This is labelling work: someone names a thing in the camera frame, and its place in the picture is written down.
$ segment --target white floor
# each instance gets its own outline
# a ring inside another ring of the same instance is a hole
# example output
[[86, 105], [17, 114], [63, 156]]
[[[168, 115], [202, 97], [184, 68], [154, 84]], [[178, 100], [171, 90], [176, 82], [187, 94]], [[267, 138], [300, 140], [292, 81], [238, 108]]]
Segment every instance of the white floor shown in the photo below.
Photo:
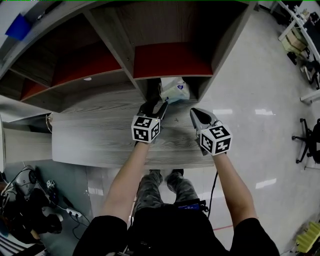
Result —
[[[259, 220], [280, 253], [294, 245], [296, 232], [308, 220], [315, 220], [320, 209], [320, 170], [304, 170], [306, 164], [315, 165], [312, 158], [296, 164], [302, 144], [291, 140], [292, 135], [302, 133], [299, 118], [306, 118], [313, 129], [320, 118], [320, 101], [311, 106], [300, 102], [312, 89], [278, 41], [282, 30], [270, 14], [254, 12], [206, 95], [212, 102], [207, 109], [233, 133], [228, 156], [250, 189]], [[94, 216], [117, 172], [87, 168]], [[209, 204], [215, 167], [185, 169], [184, 173], [199, 198]], [[165, 183], [160, 193], [164, 202], [174, 202], [175, 195]], [[229, 249], [233, 228], [219, 180], [210, 221]]]

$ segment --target forearm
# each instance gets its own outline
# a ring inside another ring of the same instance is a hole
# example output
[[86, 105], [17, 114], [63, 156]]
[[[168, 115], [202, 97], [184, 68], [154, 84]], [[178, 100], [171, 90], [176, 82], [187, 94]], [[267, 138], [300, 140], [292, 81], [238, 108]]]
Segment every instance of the forearm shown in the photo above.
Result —
[[144, 171], [149, 144], [139, 142], [114, 178], [100, 215], [128, 221]]
[[213, 157], [233, 227], [247, 218], [257, 218], [252, 195], [224, 153]]

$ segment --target white plastic bag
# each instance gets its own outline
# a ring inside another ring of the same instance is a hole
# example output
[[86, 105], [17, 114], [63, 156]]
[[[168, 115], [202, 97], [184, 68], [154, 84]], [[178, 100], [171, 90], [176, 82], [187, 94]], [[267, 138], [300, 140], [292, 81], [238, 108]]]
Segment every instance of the white plastic bag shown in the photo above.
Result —
[[189, 85], [182, 77], [161, 78], [160, 96], [163, 102], [168, 101], [169, 104], [179, 100], [189, 100]]

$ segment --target red shelf panel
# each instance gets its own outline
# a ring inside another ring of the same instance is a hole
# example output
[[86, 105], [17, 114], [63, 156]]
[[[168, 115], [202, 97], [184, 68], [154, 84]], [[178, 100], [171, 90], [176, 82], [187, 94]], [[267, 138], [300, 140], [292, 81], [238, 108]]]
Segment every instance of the red shelf panel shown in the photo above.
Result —
[[20, 100], [22, 101], [47, 89], [49, 88], [26, 78], [24, 79]]
[[212, 75], [211, 64], [204, 61], [188, 42], [149, 44], [135, 48], [135, 79]]
[[120, 69], [121, 66], [100, 41], [60, 58], [54, 70], [51, 87]]

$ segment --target power strip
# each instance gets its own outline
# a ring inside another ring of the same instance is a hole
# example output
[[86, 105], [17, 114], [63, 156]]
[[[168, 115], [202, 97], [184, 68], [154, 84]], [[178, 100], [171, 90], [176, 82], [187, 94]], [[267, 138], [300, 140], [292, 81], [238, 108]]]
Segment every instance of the power strip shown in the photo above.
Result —
[[73, 216], [76, 216], [76, 215], [77, 215], [78, 218], [80, 218], [80, 217], [82, 216], [82, 214], [81, 214], [80, 212], [76, 211], [76, 210], [73, 210], [73, 209], [70, 209], [70, 208], [67, 208], [67, 209], [65, 209], [65, 210], [66, 210], [66, 212], [67, 212], [68, 214], [71, 213], [71, 215], [73, 215]]

